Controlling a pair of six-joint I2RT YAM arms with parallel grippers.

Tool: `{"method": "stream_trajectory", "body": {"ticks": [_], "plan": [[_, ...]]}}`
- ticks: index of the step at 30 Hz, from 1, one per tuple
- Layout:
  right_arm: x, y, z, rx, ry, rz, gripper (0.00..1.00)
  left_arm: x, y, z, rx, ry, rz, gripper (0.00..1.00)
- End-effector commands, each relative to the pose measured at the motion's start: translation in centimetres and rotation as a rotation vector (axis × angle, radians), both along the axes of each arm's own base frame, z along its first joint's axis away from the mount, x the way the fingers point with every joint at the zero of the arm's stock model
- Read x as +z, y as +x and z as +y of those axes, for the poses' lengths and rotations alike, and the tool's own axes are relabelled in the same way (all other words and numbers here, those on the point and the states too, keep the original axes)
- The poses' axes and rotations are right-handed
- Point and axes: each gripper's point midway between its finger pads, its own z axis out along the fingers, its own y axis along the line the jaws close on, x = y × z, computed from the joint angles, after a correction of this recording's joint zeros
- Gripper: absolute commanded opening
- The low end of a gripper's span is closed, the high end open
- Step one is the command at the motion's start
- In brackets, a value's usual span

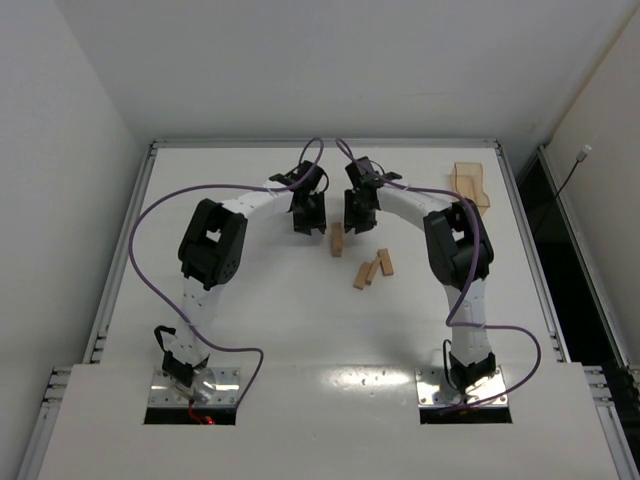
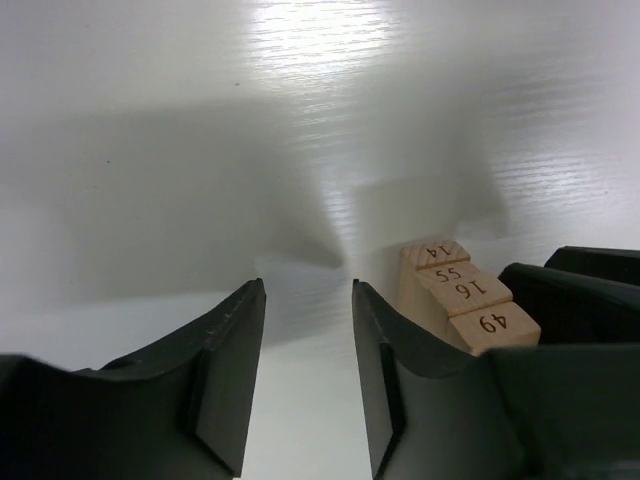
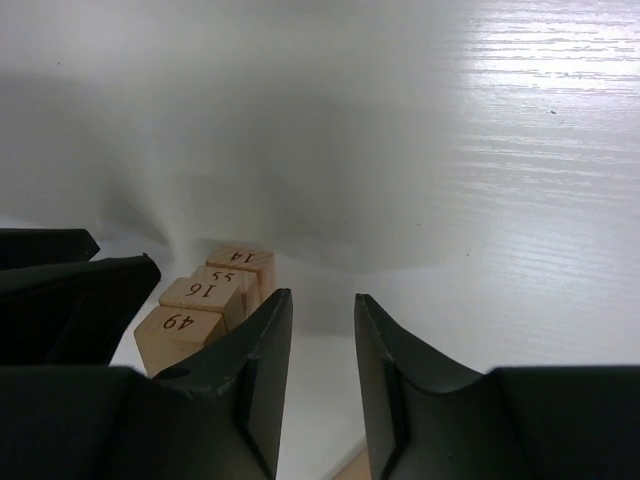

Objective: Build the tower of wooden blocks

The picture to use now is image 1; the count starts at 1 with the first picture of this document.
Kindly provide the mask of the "clear amber plastic box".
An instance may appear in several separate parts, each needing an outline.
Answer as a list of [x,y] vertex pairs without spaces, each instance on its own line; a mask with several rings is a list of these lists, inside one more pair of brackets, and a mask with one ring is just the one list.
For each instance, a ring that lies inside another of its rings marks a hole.
[[481,217],[491,207],[491,201],[485,191],[484,168],[477,162],[456,162],[450,174],[452,189],[472,200]]

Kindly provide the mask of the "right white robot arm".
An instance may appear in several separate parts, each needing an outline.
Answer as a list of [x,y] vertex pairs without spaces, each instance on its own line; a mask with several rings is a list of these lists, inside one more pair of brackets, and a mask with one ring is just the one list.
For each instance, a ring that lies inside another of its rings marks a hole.
[[352,187],[344,193],[344,226],[359,234],[376,225],[378,211],[394,214],[424,233],[431,271],[444,286],[451,328],[449,381],[464,394],[491,375],[496,359],[489,343],[484,293],[494,251],[475,204],[446,201],[413,191],[393,173],[379,174],[367,157],[345,171]]

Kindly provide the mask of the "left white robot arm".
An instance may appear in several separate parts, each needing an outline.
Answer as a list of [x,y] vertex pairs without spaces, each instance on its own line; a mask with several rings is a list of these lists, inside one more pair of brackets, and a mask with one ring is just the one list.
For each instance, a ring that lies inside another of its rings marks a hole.
[[275,174],[256,190],[216,202],[200,201],[178,249],[184,293],[180,306],[184,326],[158,327],[154,333],[164,352],[162,369],[191,390],[207,366],[204,325],[211,321],[223,287],[239,269],[247,228],[290,213],[293,229],[310,235],[326,231],[324,170],[310,161]]

